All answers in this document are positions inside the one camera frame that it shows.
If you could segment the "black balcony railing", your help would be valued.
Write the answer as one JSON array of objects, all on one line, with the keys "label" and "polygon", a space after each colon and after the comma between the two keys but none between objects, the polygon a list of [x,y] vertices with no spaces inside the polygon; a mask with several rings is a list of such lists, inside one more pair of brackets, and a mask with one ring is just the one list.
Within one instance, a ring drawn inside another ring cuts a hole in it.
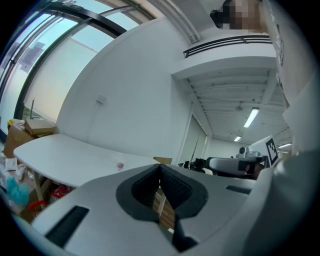
[{"label": "black balcony railing", "polygon": [[221,38],[217,40],[212,40],[206,43],[199,44],[197,46],[191,47],[183,52],[184,58],[190,56],[220,48],[233,45],[249,45],[249,44],[272,44],[272,41],[268,35],[240,35]]}]

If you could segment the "person's right hand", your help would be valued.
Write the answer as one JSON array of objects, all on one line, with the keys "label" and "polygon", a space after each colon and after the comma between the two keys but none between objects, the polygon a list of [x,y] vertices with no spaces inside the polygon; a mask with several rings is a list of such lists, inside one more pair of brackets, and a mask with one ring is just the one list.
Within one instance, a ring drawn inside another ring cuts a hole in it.
[{"label": "person's right hand", "polygon": [[249,179],[257,180],[260,172],[264,169],[264,166],[258,162],[250,162],[246,168],[245,173]]}]

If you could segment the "long ceiling light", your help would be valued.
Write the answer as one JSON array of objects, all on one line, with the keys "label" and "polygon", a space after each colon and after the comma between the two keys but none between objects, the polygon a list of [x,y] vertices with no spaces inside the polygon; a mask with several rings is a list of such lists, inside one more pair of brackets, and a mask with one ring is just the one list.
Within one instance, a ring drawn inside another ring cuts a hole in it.
[{"label": "long ceiling light", "polygon": [[258,115],[260,109],[257,107],[253,107],[245,124],[244,124],[244,128],[249,128],[251,126],[251,124],[253,123],[253,121],[255,120],[256,116]]}]

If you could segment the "red metal frame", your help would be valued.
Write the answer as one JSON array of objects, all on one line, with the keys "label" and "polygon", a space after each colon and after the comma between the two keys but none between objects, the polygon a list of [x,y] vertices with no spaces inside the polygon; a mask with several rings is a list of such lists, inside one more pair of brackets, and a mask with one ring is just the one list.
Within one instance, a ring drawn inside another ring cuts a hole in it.
[{"label": "red metal frame", "polygon": [[63,184],[60,184],[59,186],[51,186],[48,198],[32,203],[29,206],[29,209],[34,215],[37,215],[40,211],[67,195],[70,190],[71,189],[68,186]]}]

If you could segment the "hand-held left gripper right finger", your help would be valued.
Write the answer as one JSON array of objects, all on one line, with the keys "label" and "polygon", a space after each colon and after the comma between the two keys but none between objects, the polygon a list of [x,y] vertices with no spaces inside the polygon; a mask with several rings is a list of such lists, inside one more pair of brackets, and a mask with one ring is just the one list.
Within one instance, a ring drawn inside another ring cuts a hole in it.
[{"label": "hand-held left gripper right finger", "polygon": [[175,213],[174,233],[160,230],[166,244],[211,239],[244,205],[255,181],[159,166],[160,186]]}]

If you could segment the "white plastic packets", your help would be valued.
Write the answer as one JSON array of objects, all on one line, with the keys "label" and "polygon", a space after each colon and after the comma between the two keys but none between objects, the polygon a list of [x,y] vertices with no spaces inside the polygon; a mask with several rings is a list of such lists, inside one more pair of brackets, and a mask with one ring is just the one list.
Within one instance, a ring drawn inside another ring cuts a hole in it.
[{"label": "white plastic packets", "polygon": [[0,176],[2,178],[14,177],[18,181],[22,181],[26,173],[26,165],[18,163],[14,158],[7,158],[3,152],[0,152]]}]

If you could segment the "teal plastic bag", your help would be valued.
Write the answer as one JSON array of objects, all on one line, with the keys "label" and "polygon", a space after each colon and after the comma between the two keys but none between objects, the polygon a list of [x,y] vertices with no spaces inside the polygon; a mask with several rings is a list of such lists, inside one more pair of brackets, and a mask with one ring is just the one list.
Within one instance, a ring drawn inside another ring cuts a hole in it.
[{"label": "teal plastic bag", "polygon": [[6,193],[8,198],[17,205],[27,206],[30,198],[30,188],[26,183],[18,184],[14,177],[9,177],[6,181]]}]

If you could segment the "white ceiling pipes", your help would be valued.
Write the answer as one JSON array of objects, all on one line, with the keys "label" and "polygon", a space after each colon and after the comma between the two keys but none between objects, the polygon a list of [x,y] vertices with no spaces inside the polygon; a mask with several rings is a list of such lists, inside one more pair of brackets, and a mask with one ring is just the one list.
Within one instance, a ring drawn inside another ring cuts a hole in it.
[{"label": "white ceiling pipes", "polygon": [[201,36],[183,13],[183,11],[173,2],[173,0],[161,0],[165,16],[176,26],[191,44],[200,41]]}]

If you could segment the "white table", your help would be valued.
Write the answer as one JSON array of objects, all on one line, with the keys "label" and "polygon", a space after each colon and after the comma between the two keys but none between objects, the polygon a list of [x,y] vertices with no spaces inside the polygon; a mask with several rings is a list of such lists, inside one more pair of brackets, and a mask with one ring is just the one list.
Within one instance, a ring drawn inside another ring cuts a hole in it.
[{"label": "white table", "polygon": [[[13,151],[21,163],[55,182],[80,187],[100,177],[130,169],[155,165],[153,158],[97,147],[63,134],[29,141]],[[119,171],[116,162],[123,162]]]}]

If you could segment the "flat cardboard box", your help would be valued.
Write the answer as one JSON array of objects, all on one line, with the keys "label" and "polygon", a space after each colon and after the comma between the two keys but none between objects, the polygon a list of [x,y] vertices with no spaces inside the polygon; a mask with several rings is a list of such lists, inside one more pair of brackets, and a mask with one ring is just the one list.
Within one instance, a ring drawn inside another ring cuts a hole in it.
[{"label": "flat cardboard box", "polygon": [[53,133],[56,128],[54,123],[44,119],[27,119],[24,126],[31,135]]}]

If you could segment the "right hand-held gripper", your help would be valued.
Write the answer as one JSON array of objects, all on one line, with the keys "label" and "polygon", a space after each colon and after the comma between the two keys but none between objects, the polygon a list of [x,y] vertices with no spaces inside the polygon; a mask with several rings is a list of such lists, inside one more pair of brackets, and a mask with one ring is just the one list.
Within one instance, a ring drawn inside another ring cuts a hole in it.
[{"label": "right hand-held gripper", "polygon": [[[272,135],[246,147],[249,147],[250,156],[240,158],[241,160],[249,159],[251,160],[249,163],[260,163],[264,166],[264,169],[273,167],[279,160],[277,147]],[[206,168],[214,172],[240,176],[242,171],[239,170],[239,161],[237,158],[209,157],[206,160]]]}]

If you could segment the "large cardboard box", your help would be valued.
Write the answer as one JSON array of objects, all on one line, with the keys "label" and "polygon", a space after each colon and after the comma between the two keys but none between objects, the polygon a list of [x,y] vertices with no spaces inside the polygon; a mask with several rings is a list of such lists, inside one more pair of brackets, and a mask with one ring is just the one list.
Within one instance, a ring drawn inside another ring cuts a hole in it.
[{"label": "large cardboard box", "polygon": [[3,153],[7,158],[12,159],[16,148],[34,139],[37,137],[25,130],[23,124],[12,124],[8,130]]}]

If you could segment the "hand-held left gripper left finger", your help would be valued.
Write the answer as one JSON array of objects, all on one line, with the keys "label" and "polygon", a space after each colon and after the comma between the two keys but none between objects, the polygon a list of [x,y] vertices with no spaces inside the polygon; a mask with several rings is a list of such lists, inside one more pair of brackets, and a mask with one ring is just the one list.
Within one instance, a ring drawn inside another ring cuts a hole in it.
[{"label": "hand-held left gripper left finger", "polygon": [[160,165],[93,179],[42,211],[32,227],[76,256],[175,256],[153,210]]}]

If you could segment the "black equipment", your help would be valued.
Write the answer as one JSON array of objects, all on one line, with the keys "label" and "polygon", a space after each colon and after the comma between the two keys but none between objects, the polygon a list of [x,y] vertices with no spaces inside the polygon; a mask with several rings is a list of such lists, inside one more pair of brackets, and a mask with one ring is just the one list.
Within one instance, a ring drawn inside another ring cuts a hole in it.
[{"label": "black equipment", "polygon": [[213,172],[206,168],[206,161],[201,158],[196,158],[193,162],[186,161],[182,167],[198,173],[203,173],[211,176],[213,175]]}]

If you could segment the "black window frame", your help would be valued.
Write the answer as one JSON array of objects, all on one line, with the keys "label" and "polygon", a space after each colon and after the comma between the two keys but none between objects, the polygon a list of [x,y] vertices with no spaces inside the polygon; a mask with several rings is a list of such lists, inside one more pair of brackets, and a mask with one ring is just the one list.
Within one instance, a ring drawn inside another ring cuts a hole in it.
[{"label": "black window frame", "polygon": [[0,142],[11,119],[56,122],[85,66],[160,16],[147,0],[40,0],[0,54]]}]

